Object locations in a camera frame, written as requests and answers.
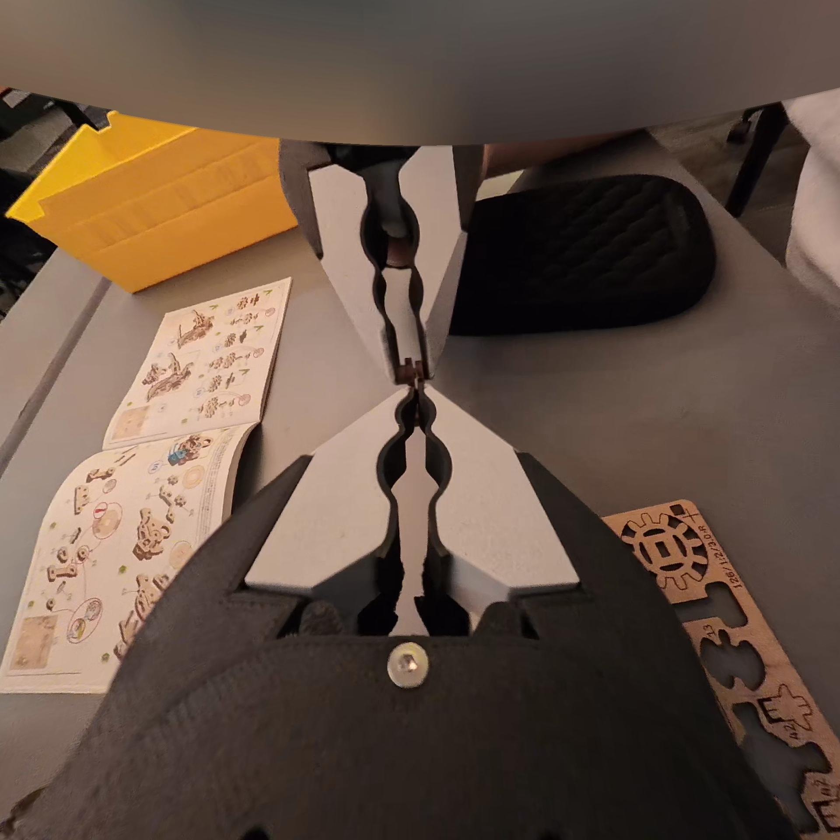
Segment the black office chair base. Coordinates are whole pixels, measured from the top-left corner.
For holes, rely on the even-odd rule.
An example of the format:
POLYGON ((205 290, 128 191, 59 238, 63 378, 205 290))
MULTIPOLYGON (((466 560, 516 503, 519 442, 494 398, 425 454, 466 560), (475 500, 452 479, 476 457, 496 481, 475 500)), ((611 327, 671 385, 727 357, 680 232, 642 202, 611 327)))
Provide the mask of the black office chair base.
POLYGON ((782 102, 772 102, 744 110, 728 133, 728 144, 745 144, 751 140, 731 186, 725 208, 739 218, 746 209, 789 119, 782 102))

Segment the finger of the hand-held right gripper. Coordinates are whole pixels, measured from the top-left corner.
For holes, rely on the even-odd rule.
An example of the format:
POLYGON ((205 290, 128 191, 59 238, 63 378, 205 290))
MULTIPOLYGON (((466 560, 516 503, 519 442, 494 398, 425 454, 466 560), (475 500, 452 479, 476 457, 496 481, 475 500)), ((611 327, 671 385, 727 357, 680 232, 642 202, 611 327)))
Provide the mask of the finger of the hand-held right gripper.
POLYGON ((467 245, 453 149, 441 145, 419 148, 402 166, 399 186, 414 222, 408 300, 423 378, 429 381, 447 341, 467 245))
POLYGON ((396 335, 385 314, 385 279, 366 224, 370 198, 361 175, 336 164, 310 170, 322 268, 356 332, 385 377, 398 383, 396 335))

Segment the black quilted pad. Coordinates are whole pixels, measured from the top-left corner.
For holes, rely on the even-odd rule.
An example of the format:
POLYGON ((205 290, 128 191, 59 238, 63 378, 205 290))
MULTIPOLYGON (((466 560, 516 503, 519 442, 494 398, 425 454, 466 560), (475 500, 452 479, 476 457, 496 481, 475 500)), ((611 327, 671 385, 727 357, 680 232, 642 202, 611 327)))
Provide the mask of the black quilted pad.
POLYGON ((661 175, 614 175, 478 201, 449 334, 639 326, 702 299, 717 251, 695 194, 661 175))

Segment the laser-cut plywood sheet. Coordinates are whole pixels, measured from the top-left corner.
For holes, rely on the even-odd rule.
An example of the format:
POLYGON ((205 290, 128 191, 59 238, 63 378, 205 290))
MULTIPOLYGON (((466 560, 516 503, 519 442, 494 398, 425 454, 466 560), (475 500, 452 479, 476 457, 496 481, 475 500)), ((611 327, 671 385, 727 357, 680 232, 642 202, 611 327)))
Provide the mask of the laser-cut plywood sheet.
POLYGON ((699 508, 689 500, 604 522, 674 607, 721 713, 801 838, 839 838, 838 738, 699 508))

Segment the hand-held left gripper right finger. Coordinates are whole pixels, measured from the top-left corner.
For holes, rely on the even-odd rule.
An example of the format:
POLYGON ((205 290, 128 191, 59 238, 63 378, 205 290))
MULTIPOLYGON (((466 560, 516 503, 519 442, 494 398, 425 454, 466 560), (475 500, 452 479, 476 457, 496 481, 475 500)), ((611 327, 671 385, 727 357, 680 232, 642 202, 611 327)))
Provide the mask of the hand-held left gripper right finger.
POLYGON ((449 457, 435 503, 449 557, 448 592, 458 603, 508 602, 580 583, 518 452, 433 387, 425 391, 430 434, 449 457))

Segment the person's white clothing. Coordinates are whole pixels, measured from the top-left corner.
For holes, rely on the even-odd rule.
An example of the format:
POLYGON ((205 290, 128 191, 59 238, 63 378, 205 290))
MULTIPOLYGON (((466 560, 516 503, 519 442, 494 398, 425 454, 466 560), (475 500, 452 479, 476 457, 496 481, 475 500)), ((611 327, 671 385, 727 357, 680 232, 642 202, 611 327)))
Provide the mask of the person's white clothing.
POLYGON ((839 308, 839 89, 784 102, 808 152, 791 216, 785 264, 812 293, 839 308))

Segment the instruction booklet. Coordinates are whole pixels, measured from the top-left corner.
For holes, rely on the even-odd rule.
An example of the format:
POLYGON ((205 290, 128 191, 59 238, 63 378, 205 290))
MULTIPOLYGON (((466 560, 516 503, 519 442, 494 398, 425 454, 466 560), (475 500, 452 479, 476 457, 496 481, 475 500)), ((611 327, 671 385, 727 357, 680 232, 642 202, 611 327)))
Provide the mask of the instruction booklet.
POLYGON ((228 518, 264 415, 292 278, 168 312, 38 531, 3 694, 101 694, 163 593, 228 518))

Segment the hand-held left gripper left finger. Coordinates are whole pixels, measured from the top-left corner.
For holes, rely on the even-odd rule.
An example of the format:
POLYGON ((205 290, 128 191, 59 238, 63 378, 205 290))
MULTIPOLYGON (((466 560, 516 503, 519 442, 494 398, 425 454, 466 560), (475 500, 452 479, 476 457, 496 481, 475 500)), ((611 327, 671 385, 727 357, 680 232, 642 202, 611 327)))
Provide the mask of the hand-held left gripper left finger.
POLYGON ((403 387, 319 446, 245 577, 272 592, 379 592, 396 545, 415 391, 403 387))

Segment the yellow cardboard box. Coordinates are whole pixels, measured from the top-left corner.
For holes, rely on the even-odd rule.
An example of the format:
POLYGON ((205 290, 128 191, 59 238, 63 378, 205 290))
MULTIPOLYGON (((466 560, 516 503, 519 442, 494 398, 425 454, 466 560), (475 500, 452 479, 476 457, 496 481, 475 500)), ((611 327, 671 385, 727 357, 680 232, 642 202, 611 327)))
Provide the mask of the yellow cardboard box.
POLYGON ((134 293, 293 229, 279 150, 277 138, 111 111, 6 216, 134 293))

